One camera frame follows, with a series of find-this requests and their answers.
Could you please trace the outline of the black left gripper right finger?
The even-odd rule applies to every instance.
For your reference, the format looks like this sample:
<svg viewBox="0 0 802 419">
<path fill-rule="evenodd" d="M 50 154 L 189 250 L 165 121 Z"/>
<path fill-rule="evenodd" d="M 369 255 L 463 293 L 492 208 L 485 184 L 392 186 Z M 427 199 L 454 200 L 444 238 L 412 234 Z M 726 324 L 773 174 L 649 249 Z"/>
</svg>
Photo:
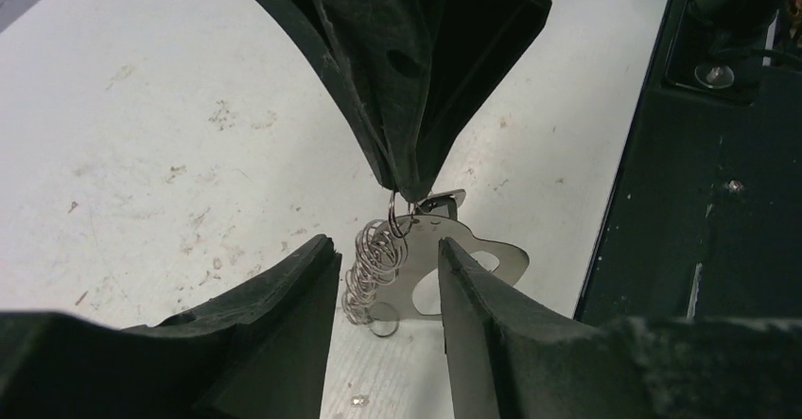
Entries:
<svg viewBox="0 0 802 419">
<path fill-rule="evenodd" d="M 438 276 L 458 418 L 797 418 L 798 320 L 571 320 L 454 239 Z"/>
</svg>

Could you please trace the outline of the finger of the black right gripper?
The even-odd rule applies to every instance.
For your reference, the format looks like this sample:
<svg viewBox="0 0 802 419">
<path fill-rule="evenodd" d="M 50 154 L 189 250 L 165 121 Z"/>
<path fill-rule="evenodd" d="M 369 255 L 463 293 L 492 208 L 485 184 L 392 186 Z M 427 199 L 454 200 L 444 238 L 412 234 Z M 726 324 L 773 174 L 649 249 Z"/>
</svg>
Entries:
<svg viewBox="0 0 802 419">
<path fill-rule="evenodd" d="M 379 184 L 422 199 L 436 170 L 420 140 L 433 41 L 420 0 L 255 0 L 302 51 Z"/>
<path fill-rule="evenodd" d="M 433 186 L 457 136 L 542 32 L 550 0 L 444 0 L 410 199 Z"/>
</svg>

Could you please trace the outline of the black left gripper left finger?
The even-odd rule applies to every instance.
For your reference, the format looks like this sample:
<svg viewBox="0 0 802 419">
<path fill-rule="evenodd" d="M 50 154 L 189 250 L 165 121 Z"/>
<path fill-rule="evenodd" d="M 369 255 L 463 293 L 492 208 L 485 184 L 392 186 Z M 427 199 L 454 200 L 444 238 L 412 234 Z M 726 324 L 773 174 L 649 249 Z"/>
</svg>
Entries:
<svg viewBox="0 0 802 419">
<path fill-rule="evenodd" d="M 313 236 L 274 267 L 155 326 L 1 316 L 5 418 L 316 418 L 341 256 Z"/>
</svg>

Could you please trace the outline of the silver carabiner keyring with rings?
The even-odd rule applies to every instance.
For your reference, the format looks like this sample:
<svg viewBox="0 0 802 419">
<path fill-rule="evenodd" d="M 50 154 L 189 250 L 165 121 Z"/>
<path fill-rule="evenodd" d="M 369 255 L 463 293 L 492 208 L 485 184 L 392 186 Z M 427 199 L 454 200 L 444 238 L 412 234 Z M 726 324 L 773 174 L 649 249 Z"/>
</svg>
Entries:
<svg viewBox="0 0 802 419">
<path fill-rule="evenodd" d="M 432 194 L 397 216 L 391 193 L 388 217 L 368 222 L 355 238 L 355 261 L 344 274 L 340 296 L 350 324 L 366 325 L 375 336 L 388 338 L 402 321 L 439 321 L 441 313 L 423 311 L 413 292 L 436 271 L 439 243 L 446 237 L 471 255 L 493 256 L 497 265 L 490 272 L 511 286 L 518 282 L 530 264 L 528 254 L 510 243 L 479 238 L 458 221 L 465 197 L 463 189 Z M 392 328 L 383 335 L 376 330 L 379 323 Z"/>
</svg>

